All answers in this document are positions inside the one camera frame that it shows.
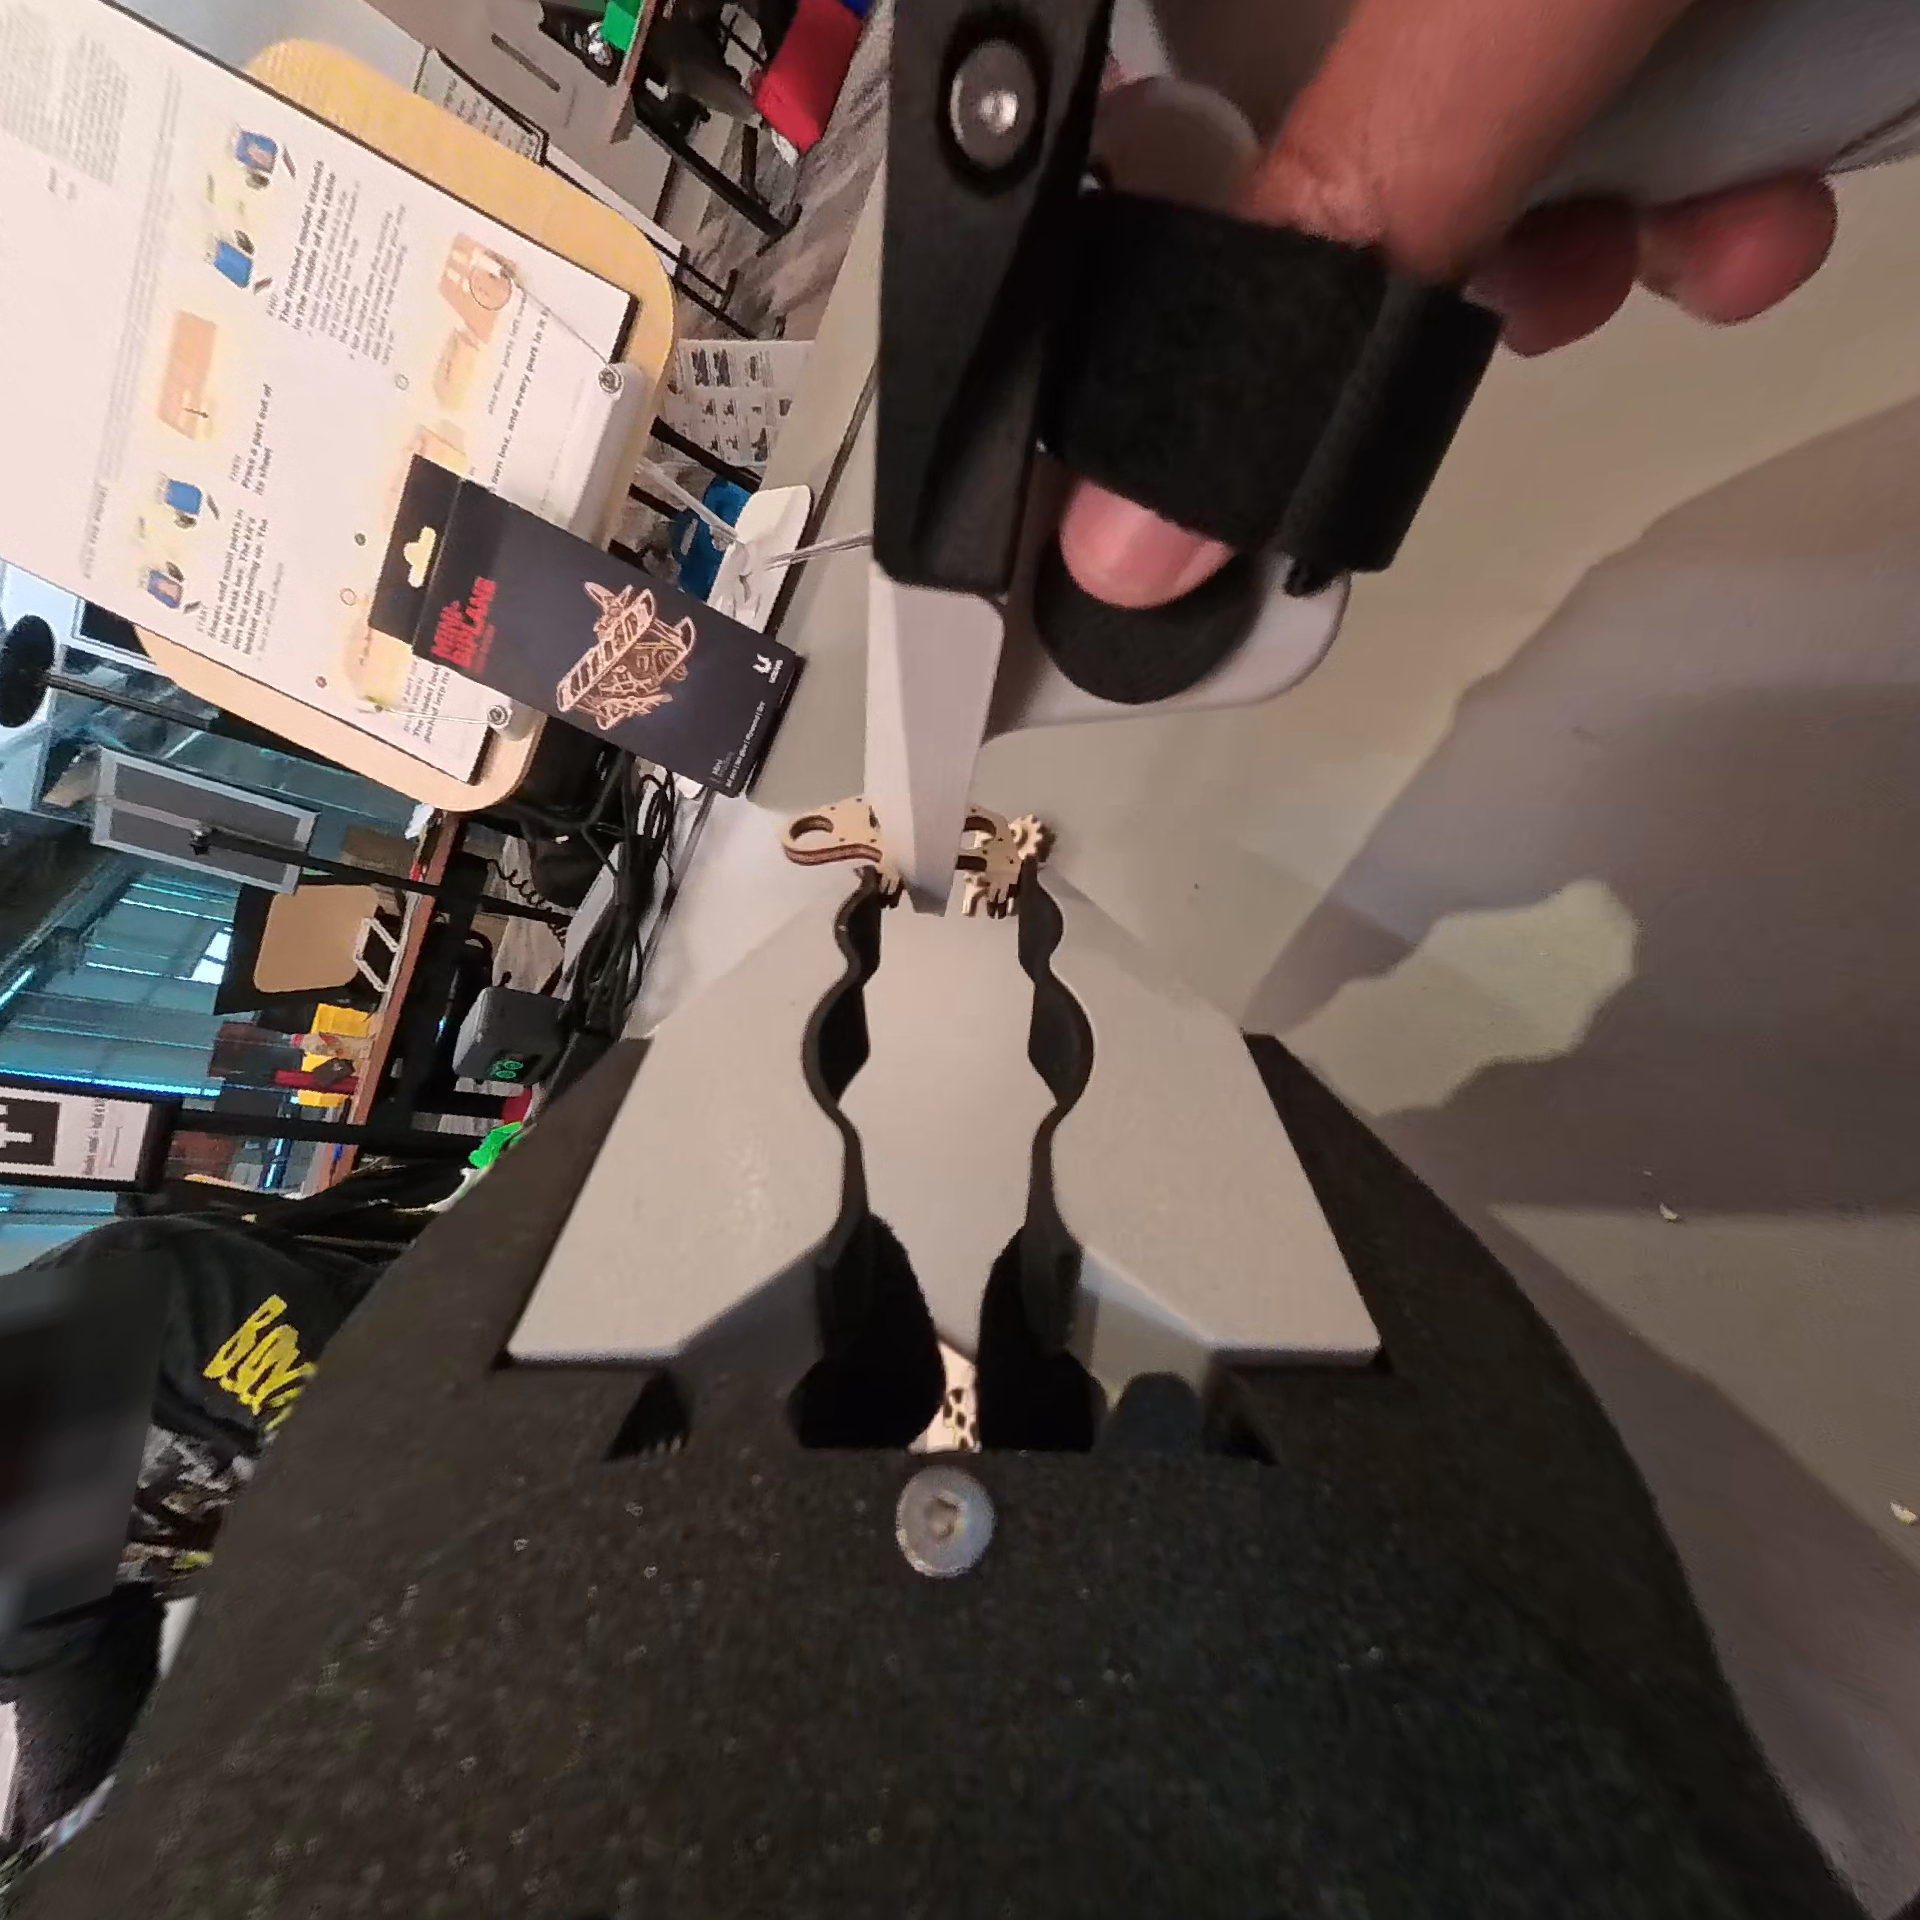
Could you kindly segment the white instruction sheet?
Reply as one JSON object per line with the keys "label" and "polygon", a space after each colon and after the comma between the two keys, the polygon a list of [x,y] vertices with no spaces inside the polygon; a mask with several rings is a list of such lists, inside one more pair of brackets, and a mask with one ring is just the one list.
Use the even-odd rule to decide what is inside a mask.
{"label": "white instruction sheet", "polygon": [[575,524],[638,302],[115,5],[3,5],[3,552],[470,779],[372,633],[416,459]]}

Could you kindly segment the white leaflet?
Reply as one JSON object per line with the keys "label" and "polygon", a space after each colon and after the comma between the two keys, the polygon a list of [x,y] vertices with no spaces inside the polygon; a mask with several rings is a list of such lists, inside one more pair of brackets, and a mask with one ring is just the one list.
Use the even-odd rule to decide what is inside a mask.
{"label": "white leaflet", "polygon": [[810,341],[679,341],[656,417],[698,451],[762,473],[812,351]]}

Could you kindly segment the grey metal case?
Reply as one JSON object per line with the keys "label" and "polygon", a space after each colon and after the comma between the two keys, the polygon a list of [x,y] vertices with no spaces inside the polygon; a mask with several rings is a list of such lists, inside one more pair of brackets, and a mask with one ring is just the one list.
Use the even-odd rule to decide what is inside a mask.
{"label": "grey metal case", "polygon": [[311,809],[108,748],[94,763],[97,847],[278,895],[299,887],[318,827]]}

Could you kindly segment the red plastic bin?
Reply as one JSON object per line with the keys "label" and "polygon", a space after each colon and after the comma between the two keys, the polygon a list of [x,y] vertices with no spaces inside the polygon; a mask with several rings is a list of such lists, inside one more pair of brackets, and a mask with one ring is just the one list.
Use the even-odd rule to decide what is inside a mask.
{"label": "red plastic bin", "polygon": [[804,156],[824,140],[873,3],[780,7],[783,31],[753,88],[764,125]]}

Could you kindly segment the black power adapter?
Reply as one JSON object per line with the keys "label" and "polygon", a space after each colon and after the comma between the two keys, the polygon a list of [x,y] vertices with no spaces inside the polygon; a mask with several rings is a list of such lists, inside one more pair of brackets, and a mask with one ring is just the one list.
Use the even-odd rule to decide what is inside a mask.
{"label": "black power adapter", "polygon": [[476,995],[451,1052],[458,1083],[539,1087],[570,1041],[570,1005],[546,991],[491,982]]}

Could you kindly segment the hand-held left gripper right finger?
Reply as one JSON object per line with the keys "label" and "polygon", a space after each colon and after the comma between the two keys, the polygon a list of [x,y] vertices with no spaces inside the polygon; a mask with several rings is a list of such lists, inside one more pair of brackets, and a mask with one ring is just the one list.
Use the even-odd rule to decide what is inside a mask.
{"label": "hand-held left gripper right finger", "polygon": [[1039,1128],[1027,1321],[1102,1388],[1362,1366],[1377,1318],[1249,1040],[1065,879],[1019,891]]}

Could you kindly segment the person's right hand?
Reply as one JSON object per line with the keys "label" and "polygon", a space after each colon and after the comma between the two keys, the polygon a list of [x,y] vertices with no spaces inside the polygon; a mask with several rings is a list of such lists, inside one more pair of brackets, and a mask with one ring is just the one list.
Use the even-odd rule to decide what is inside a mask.
{"label": "person's right hand", "polygon": [[1606,326],[1639,287],[1730,326],[1828,261],[1818,176],[1639,208],[1531,192],[1687,12],[1686,3],[1355,5],[1232,212],[1359,248],[1492,309],[1520,357]]}

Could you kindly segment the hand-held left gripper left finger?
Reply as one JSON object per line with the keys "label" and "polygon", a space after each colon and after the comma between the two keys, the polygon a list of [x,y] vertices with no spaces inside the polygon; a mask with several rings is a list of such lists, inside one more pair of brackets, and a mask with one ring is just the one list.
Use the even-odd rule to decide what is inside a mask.
{"label": "hand-held left gripper left finger", "polygon": [[870,1214],[843,1093],[871,1056],[876,878],[838,878],[643,1044],[508,1355],[686,1374],[824,1349],[819,1283]]}

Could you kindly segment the wooden gear model assembly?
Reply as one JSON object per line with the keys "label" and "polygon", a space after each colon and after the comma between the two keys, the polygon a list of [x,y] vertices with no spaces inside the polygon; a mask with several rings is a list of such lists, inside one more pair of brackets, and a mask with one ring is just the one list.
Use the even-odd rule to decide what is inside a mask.
{"label": "wooden gear model assembly", "polygon": [[[963,881],[963,916],[1009,918],[1017,909],[1025,875],[1046,867],[1052,841],[1052,829],[1034,813],[1007,819],[987,807],[971,807],[954,860]],[[856,864],[871,871],[880,897],[889,904],[906,895],[906,881],[882,843],[878,813],[864,798],[791,819],[783,833],[783,852],[804,869]]]}

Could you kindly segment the black model kit box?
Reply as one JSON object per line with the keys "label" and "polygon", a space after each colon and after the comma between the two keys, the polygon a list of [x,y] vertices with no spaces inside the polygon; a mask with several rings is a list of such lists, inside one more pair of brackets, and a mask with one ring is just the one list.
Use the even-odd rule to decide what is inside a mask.
{"label": "black model kit box", "polygon": [[802,675],[780,640],[420,454],[372,631],[727,798],[753,791]]}

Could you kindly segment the framed marker sign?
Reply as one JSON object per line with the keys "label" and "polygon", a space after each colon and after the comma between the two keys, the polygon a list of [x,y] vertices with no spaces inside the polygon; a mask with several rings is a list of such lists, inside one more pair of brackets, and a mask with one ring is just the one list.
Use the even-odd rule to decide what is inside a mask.
{"label": "framed marker sign", "polygon": [[3,1187],[152,1193],[184,1101],[132,1087],[3,1080]]}

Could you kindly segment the white stand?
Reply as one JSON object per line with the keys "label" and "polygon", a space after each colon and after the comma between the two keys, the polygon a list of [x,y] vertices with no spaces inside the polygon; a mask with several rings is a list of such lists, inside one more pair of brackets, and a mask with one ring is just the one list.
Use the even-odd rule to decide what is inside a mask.
{"label": "white stand", "polygon": [[810,487],[762,487],[734,521],[706,605],[738,627],[766,633],[793,556],[810,528]]}

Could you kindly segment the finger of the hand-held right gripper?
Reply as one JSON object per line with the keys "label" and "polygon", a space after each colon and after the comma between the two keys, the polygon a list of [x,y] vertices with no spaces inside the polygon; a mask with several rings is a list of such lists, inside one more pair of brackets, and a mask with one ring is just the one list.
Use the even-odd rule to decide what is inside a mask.
{"label": "finger of the hand-held right gripper", "polygon": [[1001,605],[870,574],[863,793],[911,904],[942,916],[1001,665]]}

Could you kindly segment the dark printed cloth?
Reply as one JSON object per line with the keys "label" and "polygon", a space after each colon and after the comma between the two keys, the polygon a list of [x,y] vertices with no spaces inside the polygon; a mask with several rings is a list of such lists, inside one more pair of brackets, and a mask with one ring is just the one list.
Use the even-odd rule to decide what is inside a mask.
{"label": "dark printed cloth", "polygon": [[321,1358],[393,1262],[121,1219],[4,1276],[4,1700],[191,1599]]}

